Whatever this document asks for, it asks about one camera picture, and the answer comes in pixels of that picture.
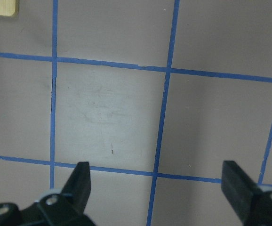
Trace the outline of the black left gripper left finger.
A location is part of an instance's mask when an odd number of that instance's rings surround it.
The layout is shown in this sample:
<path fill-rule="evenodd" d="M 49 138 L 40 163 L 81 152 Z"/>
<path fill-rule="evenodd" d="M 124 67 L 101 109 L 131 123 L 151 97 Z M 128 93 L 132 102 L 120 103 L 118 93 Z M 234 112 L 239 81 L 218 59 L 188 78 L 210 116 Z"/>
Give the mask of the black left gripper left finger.
<path fill-rule="evenodd" d="M 50 193 L 20 210 L 0 203 L 0 226 L 94 226 L 84 214 L 91 192 L 90 166 L 78 162 L 59 193 Z"/>

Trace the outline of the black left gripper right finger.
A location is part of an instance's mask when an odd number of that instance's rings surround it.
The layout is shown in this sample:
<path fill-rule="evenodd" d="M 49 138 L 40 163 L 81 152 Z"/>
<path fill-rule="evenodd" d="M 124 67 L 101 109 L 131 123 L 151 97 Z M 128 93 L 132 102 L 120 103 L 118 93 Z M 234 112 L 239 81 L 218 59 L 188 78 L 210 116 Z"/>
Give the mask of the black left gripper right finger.
<path fill-rule="evenodd" d="M 235 161 L 223 161 L 221 190 L 244 226 L 272 226 L 272 188 L 255 183 Z"/>

